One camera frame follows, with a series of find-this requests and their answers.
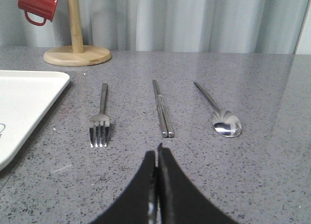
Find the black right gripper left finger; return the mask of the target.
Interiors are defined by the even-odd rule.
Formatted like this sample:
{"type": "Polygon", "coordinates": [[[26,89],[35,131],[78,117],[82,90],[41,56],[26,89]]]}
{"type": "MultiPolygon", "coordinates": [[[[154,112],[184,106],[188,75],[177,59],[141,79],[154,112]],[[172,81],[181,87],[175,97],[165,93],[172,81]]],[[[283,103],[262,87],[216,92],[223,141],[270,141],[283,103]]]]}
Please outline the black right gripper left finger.
{"type": "Polygon", "coordinates": [[[119,198],[94,224],[155,224],[156,165],[155,152],[147,151],[139,170],[119,198]]]}

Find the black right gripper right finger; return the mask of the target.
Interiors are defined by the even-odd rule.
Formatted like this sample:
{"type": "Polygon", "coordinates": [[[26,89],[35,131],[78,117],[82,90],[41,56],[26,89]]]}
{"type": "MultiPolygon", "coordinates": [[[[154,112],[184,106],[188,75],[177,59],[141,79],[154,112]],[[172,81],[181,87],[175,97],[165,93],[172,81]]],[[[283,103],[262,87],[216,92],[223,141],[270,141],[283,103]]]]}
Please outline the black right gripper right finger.
{"type": "Polygon", "coordinates": [[[171,150],[158,146],[158,195],[163,224],[235,224],[187,178],[171,150]]]}

